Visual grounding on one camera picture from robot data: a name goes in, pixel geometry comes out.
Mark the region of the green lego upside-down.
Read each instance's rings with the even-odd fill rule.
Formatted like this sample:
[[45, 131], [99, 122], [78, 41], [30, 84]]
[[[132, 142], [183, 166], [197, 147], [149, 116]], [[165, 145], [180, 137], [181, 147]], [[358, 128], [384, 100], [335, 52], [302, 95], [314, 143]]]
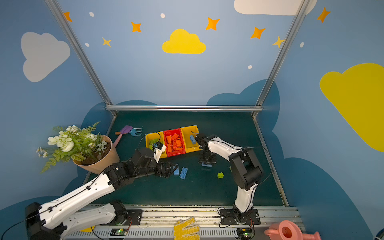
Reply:
[[159, 139], [153, 139], [149, 141], [149, 146], [153, 146], [155, 143], [157, 143]]

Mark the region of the long orange lego assembly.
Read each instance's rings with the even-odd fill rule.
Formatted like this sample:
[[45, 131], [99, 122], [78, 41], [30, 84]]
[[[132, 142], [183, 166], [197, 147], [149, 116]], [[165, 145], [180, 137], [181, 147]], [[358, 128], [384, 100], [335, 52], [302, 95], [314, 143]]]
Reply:
[[177, 150], [178, 150], [178, 146], [177, 145], [167, 144], [167, 151], [169, 153], [177, 151]]

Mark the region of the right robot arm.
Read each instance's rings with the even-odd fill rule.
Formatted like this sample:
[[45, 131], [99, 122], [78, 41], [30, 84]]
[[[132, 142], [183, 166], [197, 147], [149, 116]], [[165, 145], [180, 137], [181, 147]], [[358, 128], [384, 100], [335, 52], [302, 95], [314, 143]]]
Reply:
[[230, 163], [231, 172], [238, 186], [237, 198], [234, 203], [234, 217], [238, 223], [243, 223], [254, 210], [253, 200], [255, 190], [263, 178], [263, 168], [251, 147], [238, 147], [225, 142], [220, 137], [197, 134], [195, 140], [202, 150], [199, 163], [215, 165], [216, 156]]

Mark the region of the pink watering can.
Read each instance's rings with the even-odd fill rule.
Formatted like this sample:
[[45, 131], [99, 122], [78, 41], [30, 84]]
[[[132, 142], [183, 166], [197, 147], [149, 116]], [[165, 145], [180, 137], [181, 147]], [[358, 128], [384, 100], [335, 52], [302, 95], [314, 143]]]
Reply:
[[305, 234], [295, 223], [287, 220], [270, 225], [264, 234], [271, 240], [321, 240], [319, 232]]

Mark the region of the red bin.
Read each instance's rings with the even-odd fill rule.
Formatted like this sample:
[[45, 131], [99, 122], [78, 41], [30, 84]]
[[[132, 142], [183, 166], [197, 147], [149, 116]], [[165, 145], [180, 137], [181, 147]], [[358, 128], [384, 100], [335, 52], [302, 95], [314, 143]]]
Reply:
[[[167, 139], [166, 137], [167, 136], [172, 136], [173, 134], [178, 134], [179, 135], [179, 138], [181, 141], [182, 141], [182, 147], [181, 148], [178, 148], [177, 151], [174, 151], [174, 152], [171, 152], [169, 153], [167, 151]], [[182, 136], [182, 133], [181, 133], [181, 129], [174, 129], [174, 130], [167, 130], [167, 131], [164, 131], [164, 137], [165, 137], [165, 144], [166, 144], [166, 154], [167, 154], [167, 157], [170, 158], [170, 157], [174, 157], [174, 156], [178, 156], [178, 155], [184, 155], [186, 152], [185, 152], [185, 143], [184, 143], [184, 139], [183, 139], [183, 136]]]

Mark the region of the blue toy rake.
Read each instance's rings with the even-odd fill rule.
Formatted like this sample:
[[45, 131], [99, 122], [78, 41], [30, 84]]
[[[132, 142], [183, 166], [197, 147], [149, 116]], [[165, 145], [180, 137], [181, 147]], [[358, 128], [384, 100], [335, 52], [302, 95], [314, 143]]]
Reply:
[[142, 135], [142, 128], [133, 128], [133, 129], [130, 131], [130, 134], [131, 134], [131, 136], [133, 136], [133, 137], [141, 136], [141, 135]]

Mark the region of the blue lego studs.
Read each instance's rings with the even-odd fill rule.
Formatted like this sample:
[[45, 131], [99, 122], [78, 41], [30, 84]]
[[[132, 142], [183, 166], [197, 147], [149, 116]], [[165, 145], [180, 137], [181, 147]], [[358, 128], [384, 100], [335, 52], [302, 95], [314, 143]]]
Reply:
[[178, 164], [175, 164], [175, 170], [174, 170], [173, 174], [174, 174], [174, 176], [178, 176], [180, 174]]

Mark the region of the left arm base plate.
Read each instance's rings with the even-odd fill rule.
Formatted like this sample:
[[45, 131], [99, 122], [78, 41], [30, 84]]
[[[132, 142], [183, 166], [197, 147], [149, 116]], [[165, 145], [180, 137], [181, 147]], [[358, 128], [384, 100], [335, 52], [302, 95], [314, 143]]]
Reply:
[[138, 226], [141, 223], [142, 210], [122, 210], [115, 212], [116, 216], [110, 223], [102, 226]]

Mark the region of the yellow bin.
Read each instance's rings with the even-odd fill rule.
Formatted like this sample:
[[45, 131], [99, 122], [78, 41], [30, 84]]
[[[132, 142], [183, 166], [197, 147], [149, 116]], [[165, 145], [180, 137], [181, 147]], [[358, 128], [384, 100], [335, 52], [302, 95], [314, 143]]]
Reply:
[[196, 134], [199, 133], [199, 129], [197, 125], [182, 127], [181, 133], [185, 143], [186, 154], [201, 151], [199, 144], [195, 140]]
[[154, 152], [156, 160], [166, 158], [166, 144], [163, 132], [149, 133], [145, 136], [146, 148]]

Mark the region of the left circuit board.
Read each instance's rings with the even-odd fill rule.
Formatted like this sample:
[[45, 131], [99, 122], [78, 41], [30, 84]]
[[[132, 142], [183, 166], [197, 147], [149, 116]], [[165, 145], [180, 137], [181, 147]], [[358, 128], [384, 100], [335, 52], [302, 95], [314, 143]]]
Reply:
[[126, 237], [128, 232], [129, 232], [128, 228], [112, 229], [110, 232], [110, 237]]

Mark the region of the flower pot with plant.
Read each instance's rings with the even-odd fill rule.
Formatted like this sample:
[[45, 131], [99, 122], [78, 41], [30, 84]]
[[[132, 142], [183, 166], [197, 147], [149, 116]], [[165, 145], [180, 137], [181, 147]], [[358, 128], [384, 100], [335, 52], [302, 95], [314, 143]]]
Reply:
[[46, 159], [42, 173], [58, 163], [72, 162], [76, 166], [100, 174], [106, 167], [120, 162], [113, 141], [106, 135], [96, 134], [99, 122], [86, 128], [76, 125], [57, 127], [57, 134], [48, 137], [48, 148], [39, 147], [40, 158]]

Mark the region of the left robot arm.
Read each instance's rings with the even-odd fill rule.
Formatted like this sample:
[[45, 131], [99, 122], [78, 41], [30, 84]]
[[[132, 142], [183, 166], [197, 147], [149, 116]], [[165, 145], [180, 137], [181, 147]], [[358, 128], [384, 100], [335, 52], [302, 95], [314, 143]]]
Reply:
[[26, 229], [30, 240], [61, 240], [66, 235], [100, 224], [123, 224], [128, 212], [121, 201], [92, 211], [81, 211], [91, 202], [132, 184], [135, 179], [155, 175], [169, 178], [177, 166], [160, 160], [164, 145], [136, 149], [124, 162], [107, 166], [89, 183], [45, 204], [26, 207]]

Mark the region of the right circuit board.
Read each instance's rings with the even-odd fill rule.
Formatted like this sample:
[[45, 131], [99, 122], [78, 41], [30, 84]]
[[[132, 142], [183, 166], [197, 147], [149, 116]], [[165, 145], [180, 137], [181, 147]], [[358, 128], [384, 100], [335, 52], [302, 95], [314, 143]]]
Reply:
[[237, 228], [236, 234], [237, 240], [251, 240], [255, 236], [252, 228]]

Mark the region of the blue lego upside-down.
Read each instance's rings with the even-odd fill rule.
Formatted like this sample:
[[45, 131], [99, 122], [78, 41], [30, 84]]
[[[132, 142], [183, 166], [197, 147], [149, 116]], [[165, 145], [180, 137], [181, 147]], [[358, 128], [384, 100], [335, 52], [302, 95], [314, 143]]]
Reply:
[[188, 168], [183, 167], [179, 175], [180, 179], [185, 180], [187, 173], [188, 173]]

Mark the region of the circuit board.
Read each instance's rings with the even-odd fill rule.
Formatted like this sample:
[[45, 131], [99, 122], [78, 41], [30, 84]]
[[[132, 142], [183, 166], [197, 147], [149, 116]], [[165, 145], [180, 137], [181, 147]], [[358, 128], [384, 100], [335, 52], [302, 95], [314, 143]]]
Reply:
[[112, 229], [110, 232], [110, 237], [126, 237], [128, 232], [129, 232], [128, 228]]
[[237, 228], [236, 234], [237, 240], [251, 240], [255, 236], [252, 228]]

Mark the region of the purple toy shovel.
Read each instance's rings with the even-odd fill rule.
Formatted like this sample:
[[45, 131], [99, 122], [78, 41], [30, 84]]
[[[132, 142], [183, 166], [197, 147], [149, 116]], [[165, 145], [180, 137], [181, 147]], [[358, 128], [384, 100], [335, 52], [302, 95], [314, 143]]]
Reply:
[[119, 142], [120, 142], [122, 136], [125, 135], [125, 134], [130, 133], [132, 129], [133, 129], [132, 126], [128, 126], [128, 125], [126, 125], [126, 126], [124, 126], [119, 132], [116, 132], [116, 134], [118, 134], [118, 137], [117, 137], [117, 139], [114, 141], [114, 146], [116, 147], [116, 146], [119, 144]]

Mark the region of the light blue lego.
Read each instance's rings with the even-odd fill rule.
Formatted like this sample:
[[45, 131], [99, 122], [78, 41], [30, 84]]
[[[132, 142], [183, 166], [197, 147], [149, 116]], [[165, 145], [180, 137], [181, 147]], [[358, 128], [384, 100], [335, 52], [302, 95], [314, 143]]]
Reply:
[[192, 142], [193, 145], [195, 145], [197, 142], [196, 142], [196, 139], [193, 135], [190, 135], [190, 140]]

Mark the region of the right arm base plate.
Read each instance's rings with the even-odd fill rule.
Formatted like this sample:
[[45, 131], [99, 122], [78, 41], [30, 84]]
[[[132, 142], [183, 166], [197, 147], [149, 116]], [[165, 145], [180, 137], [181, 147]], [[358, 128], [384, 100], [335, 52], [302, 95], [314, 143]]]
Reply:
[[221, 226], [231, 226], [231, 225], [253, 226], [253, 225], [261, 224], [259, 212], [253, 208], [251, 208], [245, 213], [241, 213], [237, 209], [225, 209], [223, 207], [219, 207], [218, 214], [220, 216]]

